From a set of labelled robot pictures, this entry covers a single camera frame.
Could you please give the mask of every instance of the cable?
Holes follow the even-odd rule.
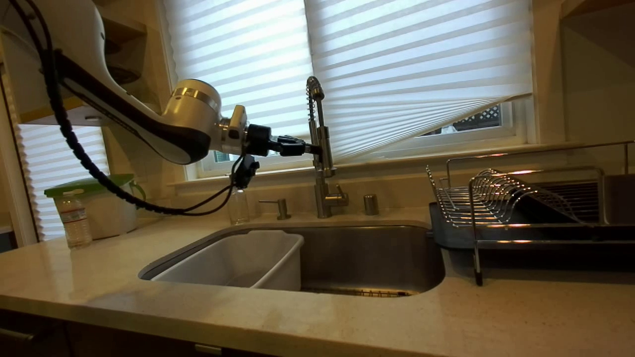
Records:
[[[99,167],[89,159],[89,155],[83,151],[81,143],[77,141],[77,135],[73,133],[71,129],[71,123],[67,119],[67,113],[65,113],[65,107],[63,107],[63,101],[61,101],[61,93],[59,93],[59,87],[57,87],[57,70],[55,70],[55,50],[53,50],[53,44],[51,44],[51,36],[49,36],[49,30],[45,26],[45,20],[44,16],[40,14],[40,8],[32,2],[32,0],[26,0],[28,6],[32,8],[32,12],[36,14],[40,26],[42,26],[42,34],[44,34],[44,40],[45,40],[45,48],[42,46],[34,26],[30,24],[30,18],[26,16],[24,8],[18,4],[18,0],[12,0],[12,6],[16,8],[22,24],[26,26],[36,50],[38,50],[38,56],[40,56],[40,62],[42,62],[42,72],[44,72],[44,84],[45,84],[45,91],[47,91],[47,97],[49,97],[49,105],[51,105],[51,111],[55,115],[55,121],[59,125],[59,131],[61,135],[65,137],[67,141],[67,147],[73,151],[73,155],[77,157],[77,161],[81,163],[81,167],[101,185],[105,187],[109,193],[113,193],[115,197],[135,204],[137,208],[145,208],[145,210],[153,210],[153,212],[161,212],[161,214],[178,214],[178,216],[204,216],[204,214],[214,214],[218,212],[230,199],[232,195],[232,189],[234,189],[234,173],[236,173],[236,167],[242,163],[242,157],[232,165],[232,177],[230,177],[230,185],[220,189],[218,193],[214,193],[212,197],[200,201],[198,204],[192,204],[192,206],[186,206],[186,208],[171,208],[171,206],[159,206],[159,204],[151,204],[147,201],[141,201],[133,195],[129,195],[127,191],[123,191],[119,185],[115,185],[107,175],[103,175],[99,171]],[[200,208],[204,204],[208,204],[210,201],[218,199],[222,193],[226,193],[224,201],[216,206],[216,208],[210,208],[210,210],[202,210],[202,212],[192,212],[194,208]]]

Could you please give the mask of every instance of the cabinet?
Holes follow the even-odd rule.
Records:
[[[0,224],[0,254],[14,248],[18,248],[14,228]]]
[[[105,60],[111,76],[121,85],[137,82],[141,72],[141,60],[135,58],[143,56],[145,24],[113,14],[105,6],[99,6],[99,12],[105,26]],[[6,97],[14,111],[14,121],[51,123],[51,119],[45,119],[51,115],[51,111],[47,105],[47,93],[44,85],[40,85],[40,60],[34,56],[28,44],[24,44],[24,40],[14,32],[2,30],[0,38],[2,78],[4,85],[10,87],[10,91],[6,91]],[[79,111],[79,115],[71,115],[79,117],[73,123],[95,123],[83,121],[85,117],[93,119],[97,113],[85,109],[87,105],[81,99],[65,97],[63,107],[69,111]]]
[[[561,6],[561,22],[635,66],[635,0],[567,0]]]
[[[258,357],[260,353],[59,322],[0,310],[0,351],[10,357]]]
[[[0,312],[0,351],[12,357],[71,355],[61,322],[10,312]]]

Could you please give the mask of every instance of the kitchen sink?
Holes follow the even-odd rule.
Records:
[[[202,278],[210,274],[210,270],[224,270],[226,262],[216,256],[218,262],[208,262],[206,268],[190,268],[194,262],[192,256],[200,256],[200,252],[210,250],[210,246],[222,240],[268,230],[301,236],[303,244],[299,246],[298,272],[298,290],[301,292],[399,298],[432,290],[444,278],[440,248],[423,224],[379,220],[232,226],[153,262],[141,272],[141,278],[155,282],[242,286]]]

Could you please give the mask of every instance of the window blind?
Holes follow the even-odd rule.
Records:
[[[163,4],[176,78],[216,85],[260,125],[305,135],[317,76],[337,163],[532,91],[530,0]]]
[[[45,189],[61,183],[89,179],[89,173],[79,165],[57,125],[16,125],[24,173],[34,203],[38,234],[42,240],[63,236],[63,226]],[[73,127],[81,147],[93,163],[109,173],[103,147],[101,127]]]

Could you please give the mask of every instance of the dish rack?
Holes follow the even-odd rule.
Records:
[[[430,204],[434,240],[444,248],[474,252],[476,286],[482,286],[480,250],[635,244],[635,224],[607,222],[603,173],[587,167],[583,171],[597,175],[597,212],[591,222],[579,218],[587,216],[579,214],[587,210],[585,203],[530,185],[512,173],[486,169],[466,187],[452,187],[450,173],[434,177],[426,169],[436,199]]]

